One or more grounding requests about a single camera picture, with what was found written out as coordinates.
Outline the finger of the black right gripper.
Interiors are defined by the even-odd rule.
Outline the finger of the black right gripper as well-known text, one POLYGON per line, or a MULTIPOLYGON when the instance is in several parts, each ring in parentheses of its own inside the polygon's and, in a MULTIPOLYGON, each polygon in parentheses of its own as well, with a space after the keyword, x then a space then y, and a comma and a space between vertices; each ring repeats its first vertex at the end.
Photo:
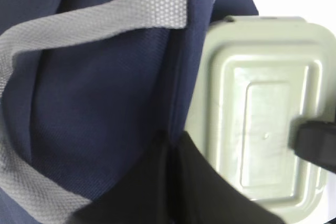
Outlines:
POLYGON ((335 122, 293 120, 288 141, 296 156, 335 173, 335 122))

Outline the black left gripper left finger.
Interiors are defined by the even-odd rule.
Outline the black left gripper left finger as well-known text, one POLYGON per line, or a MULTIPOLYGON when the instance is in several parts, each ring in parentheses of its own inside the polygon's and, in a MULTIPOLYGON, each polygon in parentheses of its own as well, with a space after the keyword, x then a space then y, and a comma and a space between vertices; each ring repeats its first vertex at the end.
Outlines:
POLYGON ((159 131, 137 163, 106 193, 75 211, 68 223, 179 223, 180 183, 166 132, 159 131))

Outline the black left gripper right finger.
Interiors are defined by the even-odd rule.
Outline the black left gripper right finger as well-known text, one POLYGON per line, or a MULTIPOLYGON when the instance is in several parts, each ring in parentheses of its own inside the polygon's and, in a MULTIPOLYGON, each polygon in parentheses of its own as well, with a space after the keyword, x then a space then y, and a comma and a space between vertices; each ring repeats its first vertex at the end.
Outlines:
POLYGON ((177 223, 283 223, 219 175, 184 132, 177 144, 177 223))

